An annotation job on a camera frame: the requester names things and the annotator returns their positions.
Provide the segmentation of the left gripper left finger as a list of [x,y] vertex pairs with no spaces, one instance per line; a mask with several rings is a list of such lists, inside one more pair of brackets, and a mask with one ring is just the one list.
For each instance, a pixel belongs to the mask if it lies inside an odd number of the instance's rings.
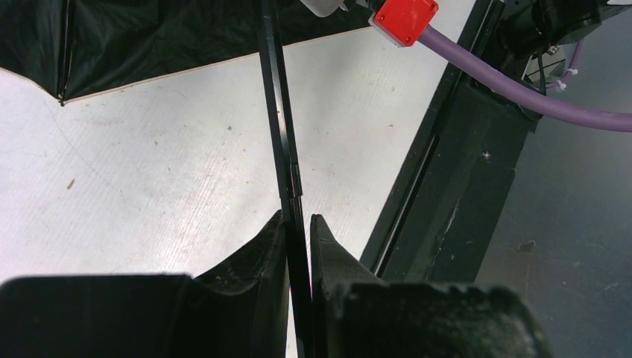
[[1,285],[3,357],[283,357],[282,215],[197,277],[18,277]]

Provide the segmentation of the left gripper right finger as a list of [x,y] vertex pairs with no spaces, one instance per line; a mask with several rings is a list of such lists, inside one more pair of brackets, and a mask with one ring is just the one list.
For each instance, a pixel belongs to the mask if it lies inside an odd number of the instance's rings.
[[325,218],[310,220],[317,357],[551,357],[523,299],[502,286],[386,282]]

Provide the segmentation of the beige umbrella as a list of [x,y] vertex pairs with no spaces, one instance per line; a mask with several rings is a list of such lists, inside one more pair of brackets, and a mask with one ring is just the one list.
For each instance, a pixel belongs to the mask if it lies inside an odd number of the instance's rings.
[[3,1],[1,67],[60,103],[257,52],[288,234],[297,351],[315,354],[282,45],[362,28],[372,1]]

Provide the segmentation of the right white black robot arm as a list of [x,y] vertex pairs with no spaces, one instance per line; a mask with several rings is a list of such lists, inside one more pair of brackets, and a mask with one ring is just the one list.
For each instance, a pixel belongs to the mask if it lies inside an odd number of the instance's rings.
[[630,1],[505,1],[496,36],[499,45],[523,59],[553,45],[577,43],[606,20],[631,9]]

